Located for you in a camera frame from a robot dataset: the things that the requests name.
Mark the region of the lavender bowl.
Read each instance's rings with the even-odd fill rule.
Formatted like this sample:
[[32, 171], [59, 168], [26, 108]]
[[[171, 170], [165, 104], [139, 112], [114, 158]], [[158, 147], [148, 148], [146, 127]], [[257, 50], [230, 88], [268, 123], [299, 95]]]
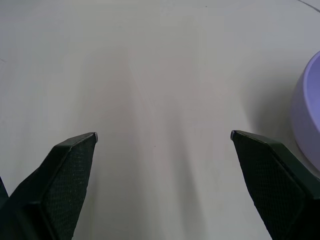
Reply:
[[296, 83], [290, 122], [298, 147], [320, 171], [320, 51], [309, 60]]

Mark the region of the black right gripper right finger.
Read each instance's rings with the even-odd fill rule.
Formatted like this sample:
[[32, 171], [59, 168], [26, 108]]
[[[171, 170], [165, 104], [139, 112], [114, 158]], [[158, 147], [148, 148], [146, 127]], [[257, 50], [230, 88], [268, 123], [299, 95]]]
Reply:
[[272, 240], [320, 240], [320, 179], [279, 141], [241, 130], [230, 139]]

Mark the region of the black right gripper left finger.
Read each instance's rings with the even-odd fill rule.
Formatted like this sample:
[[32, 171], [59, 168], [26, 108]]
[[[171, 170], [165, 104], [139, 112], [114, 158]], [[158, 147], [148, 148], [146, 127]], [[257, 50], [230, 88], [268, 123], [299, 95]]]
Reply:
[[12, 194], [0, 177], [0, 240], [72, 240], [97, 142], [88, 132], [55, 145]]

